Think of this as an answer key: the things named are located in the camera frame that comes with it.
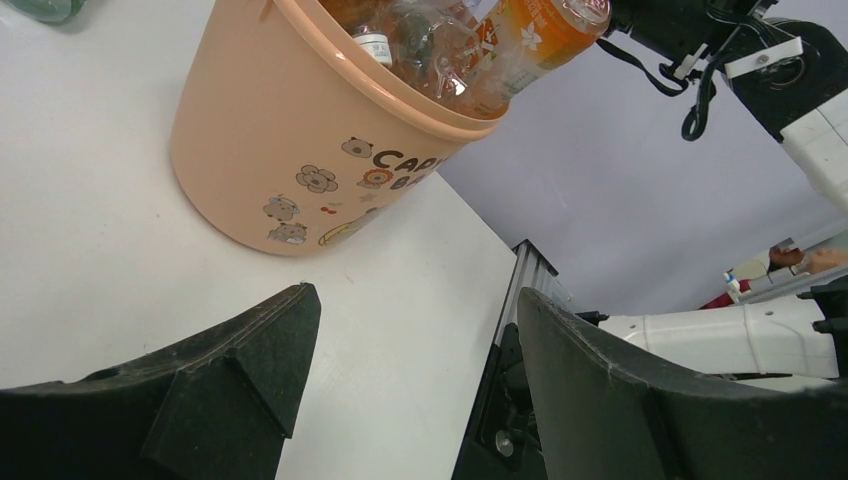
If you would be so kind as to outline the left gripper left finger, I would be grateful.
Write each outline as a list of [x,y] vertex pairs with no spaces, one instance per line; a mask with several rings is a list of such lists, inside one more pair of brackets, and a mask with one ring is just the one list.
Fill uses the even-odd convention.
[[5,479],[272,479],[319,332],[314,285],[134,360],[1,393]]

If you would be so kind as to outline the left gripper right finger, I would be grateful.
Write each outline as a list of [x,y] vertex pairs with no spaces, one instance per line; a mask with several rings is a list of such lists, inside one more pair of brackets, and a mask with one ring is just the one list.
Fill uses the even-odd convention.
[[843,479],[847,388],[791,393],[700,373],[557,306],[518,297],[550,479]]

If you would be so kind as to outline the orange cartoon plastic bin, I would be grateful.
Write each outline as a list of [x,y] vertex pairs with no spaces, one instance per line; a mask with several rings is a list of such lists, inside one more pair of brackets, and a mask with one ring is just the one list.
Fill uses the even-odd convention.
[[352,237],[495,128],[405,84],[316,1],[218,1],[170,158],[223,234],[305,256]]

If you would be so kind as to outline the orange drink bottle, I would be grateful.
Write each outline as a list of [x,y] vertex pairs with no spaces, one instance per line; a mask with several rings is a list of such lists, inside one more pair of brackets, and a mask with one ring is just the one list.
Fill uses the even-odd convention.
[[458,100],[466,116],[492,119],[533,82],[570,62],[606,32],[607,0],[504,0],[479,21],[480,52]]

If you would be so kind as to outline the crushed clear bottle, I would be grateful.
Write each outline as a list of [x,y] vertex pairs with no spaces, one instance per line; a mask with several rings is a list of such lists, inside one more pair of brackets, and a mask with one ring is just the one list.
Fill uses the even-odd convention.
[[449,108],[468,97],[482,56],[464,1],[395,1],[385,25],[390,70],[425,97]]

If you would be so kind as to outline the green label bottle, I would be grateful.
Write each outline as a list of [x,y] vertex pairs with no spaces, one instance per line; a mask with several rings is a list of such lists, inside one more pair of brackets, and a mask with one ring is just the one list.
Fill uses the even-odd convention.
[[5,0],[19,13],[45,24],[62,24],[76,17],[86,0]]

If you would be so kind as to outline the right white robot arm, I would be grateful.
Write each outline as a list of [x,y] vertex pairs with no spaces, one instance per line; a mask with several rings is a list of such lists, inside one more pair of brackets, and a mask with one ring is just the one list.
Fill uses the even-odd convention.
[[587,183],[592,200],[551,253],[585,306],[614,314],[672,314],[729,299],[718,275],[787,237],[832,223],[836,208],[813,193],[773,138],[847,81],[847,63],[831,42],[819,50],[823,86],[804,74],[788,87],[750,77],[707,111],[711,78],[722,55],[740,55],[755,39],[778,40],[768,27],[749,29],[753,1],[617,1],[614,27],[680,65],[697,47],[708,64],[691,111],[681,121],[635,77],[610,69],[609,125]]

